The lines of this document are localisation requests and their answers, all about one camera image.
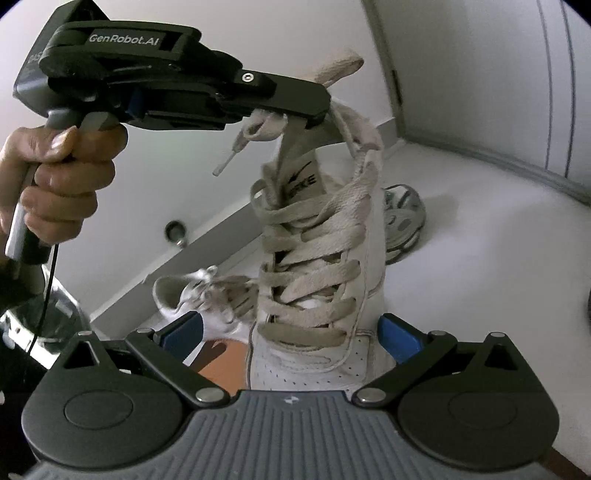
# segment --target gray sneaker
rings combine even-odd
[[[417,191],[408,185],[384,189],[384,200],[386,265],[390,265],[417,244],[427,213]]]

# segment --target black round joint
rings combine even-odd
[[[505,471],[536,461],[556,436],[556,408],[545,392],[520,391],[503,372],[495,377],[463,372],[419,384],[398,406],[403,433],[460,469]]]

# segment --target gray textured pad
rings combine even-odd
[[[245,391],[202,410],[167,450],[130,468],[76,472],[42,464],[27,480],[558,480],[539,465],[508,473],[461,472],[418,452],[387,413],[341,392]]]

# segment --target white wall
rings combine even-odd
[[[59,3],[22,0],[0,21],[0,138],[21,125],[42,123],[11,98],[12,84]],[[298,75],[331,52],[351,46],[366,64],[339,82],[333,93],[376,124],[392,116],[361,0],[97,0],[97,4],[113,20],[196,27],[205,45],[262,72]],[[60,249],[58,277],[85,308],[97,310],[147,273],[150,264],[174,254],[163,235],[168,221],[181,219],[196,231],[244,205],[272,147],[248,147],[215,179],[211,171],[237,131],[237,125],[225,132],[129,128],[129,146],[115,162],[113,185],[99,195],[97,214],[85,223],[77,240]]]

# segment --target blue pad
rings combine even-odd
[[[160,330],[158,336],[158,344],[182,362],[203,340],[203,318],[198,312],[188,312]]]
[[[419,330],[416,330],[416,334],[405,330],[384,315],[378,320],[379,343],[399,364],[403,364],[423,349],[423,340],[418,335],[424,334]]]

